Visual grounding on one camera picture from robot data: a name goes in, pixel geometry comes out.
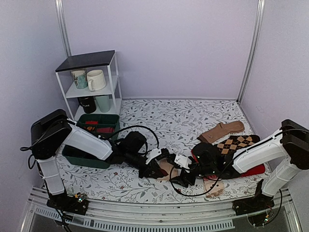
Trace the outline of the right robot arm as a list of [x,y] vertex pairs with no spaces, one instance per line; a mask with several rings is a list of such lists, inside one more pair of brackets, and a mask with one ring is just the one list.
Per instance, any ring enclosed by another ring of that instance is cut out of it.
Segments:
[[257,194],[250,199],[254,211],[261,210],[286,183],[300,171],[309,168],[309,131],[292,120],[281,122],[281,127],[269,137],[233,154],[221,155],[209,143],[199,143],[190,157],[176,157],[180,161],[180,175],[171,177],[171,183],[188,187],[196,178],[216,176],[218,180],[239,178],[258,165],[283,158],[270,176],[258,184]]

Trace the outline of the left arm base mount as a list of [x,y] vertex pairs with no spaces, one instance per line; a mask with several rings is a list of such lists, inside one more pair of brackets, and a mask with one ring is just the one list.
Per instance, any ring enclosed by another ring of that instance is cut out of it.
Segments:
[[78,215],[85,215],[88,209],[89,201],[85,194],[78,192],[74,196],[69,196],[66,191],[61,194],[52,195],[48,191],[49,199],[47,206],[62,212],[69,212]]

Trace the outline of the striped beige knit sock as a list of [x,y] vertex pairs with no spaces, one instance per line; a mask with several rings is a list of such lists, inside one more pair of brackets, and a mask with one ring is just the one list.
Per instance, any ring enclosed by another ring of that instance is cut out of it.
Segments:
[[[168,175],[161,177],[161,178],[157,178],[157,180],[158,181],[169,181],[169,174],[170,174],[170,171],[171,171],[173,165],[168,163],[166,159],[160,160],[158,162],[158,164],[159,164],[160,168],[163,169]],[[172,171],[171,178],[180,176],[180,174],[181,174],[181,167],[176,166]]]

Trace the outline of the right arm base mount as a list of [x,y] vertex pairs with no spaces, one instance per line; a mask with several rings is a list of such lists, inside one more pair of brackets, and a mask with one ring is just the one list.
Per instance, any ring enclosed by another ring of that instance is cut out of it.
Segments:
[[248,221],[254,227],[262,227],[270,222],[271,217],[274,215],[272,207],[275,205],[273,196],[269,197],[262,193],[263,179],[258,182],[255,194],[253,197],[233,201],[233,210],[236,215],[244,215],[255,213],[265,210],[262,214],[256,214],[248,217]]

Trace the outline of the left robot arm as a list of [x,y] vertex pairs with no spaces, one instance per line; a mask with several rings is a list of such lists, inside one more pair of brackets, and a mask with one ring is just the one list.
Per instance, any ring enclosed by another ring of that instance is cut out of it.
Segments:
[[110,164],[125,162],[139,170],[140,178],[157,179],[167,176],[167,172],[155,160],[162,154],[162,150],[156,148],[141,153],[140,149],[148,144],[138,131],[129,132],[120,141],[113,141],[111,135],[99,138],[68,119],[64,110],[58,109],[33,123],[30,135],[29,150],[38,162],[42,178],[49,193],[53,195],[53,202],[62,210],[69,209],[72,200],[65,194],[56,163],[56,151],[61,145]]

